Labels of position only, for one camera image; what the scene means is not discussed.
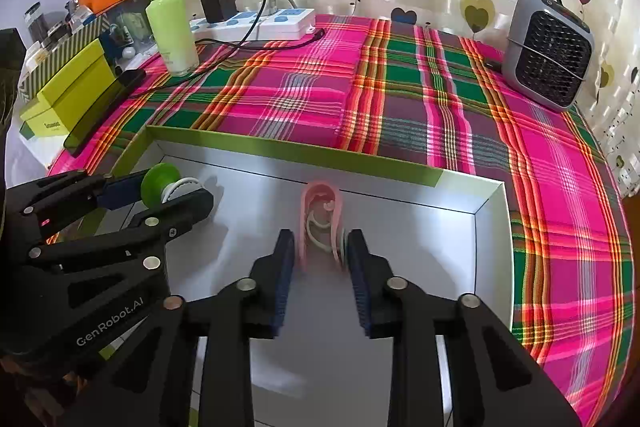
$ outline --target striped box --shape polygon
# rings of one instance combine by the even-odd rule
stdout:
[[[95,41],[98,36],[109,29],[107,17],[96,17],[87,26],[71,35],[60,47],[45,58],[35,70],[28,74],[20,86],[18,92],[21,99],[29,102],[41,90],[52,77],[60,71],[68,61],[79,54],[88,44]]]

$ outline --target table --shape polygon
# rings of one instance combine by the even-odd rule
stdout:
[[[422,26],[318,16],[298,50],[240,51],[180,87],[127,100],[51,174],[108,172],[145,124],[215,130],[389,156],[506,184],[513,333],[592,425],[615,398],[634,320],[633,261],[609,168],[576,108],[511,90],[498,51]],[[225,46],[199,48],[203,70]],[[156,56],[139,92],[167,82]]]

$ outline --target pink plastic object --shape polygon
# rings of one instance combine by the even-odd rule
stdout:
[[[306,220],[314,201],[334,202],[331,213],[331,250],[338,267],[342,267],[338,253],[338,231],[340,230],[340,214],[342,212],[342,195],[340,190],[327,182],[312,182],[302,191],[300,201],[300,236],[298,238],[298,258],[302,269],[306,269]]]

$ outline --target black honeycomb grille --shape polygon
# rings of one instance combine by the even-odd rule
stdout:
[[[589,66],[590,42],[543,11],[531,16],[524,45],[552,58],[580,78]],[[561,107],[571,105],[580,88],[580,80],[526,48],[520,53],[516,77],[523,86]]]

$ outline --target pink clip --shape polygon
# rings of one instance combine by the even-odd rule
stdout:
[[[306,269],[306,238],[307,235],[311,238],[313,243],[318,245],[319,241],[315,239],[308,230],[309,220],[316,223],[314,216],[310,216],[312,213],[311,205],[315,201],[324,201],[324,209],[331,214],[331,247],[325,246],[334,254],[335,262],[338,267],[342,268],[343,261],[340,254],[344,254],[338,250],[338,234],[342,234],[342,226],[340,223],[340,214],[342,212],[342,195],[340,190],[335,188],[332,184],[327,182],[312,182],[306,184],[305,189],[302,191],[301,208],[300,208],[300,236],[298,238],[298,258],[302,269]]]

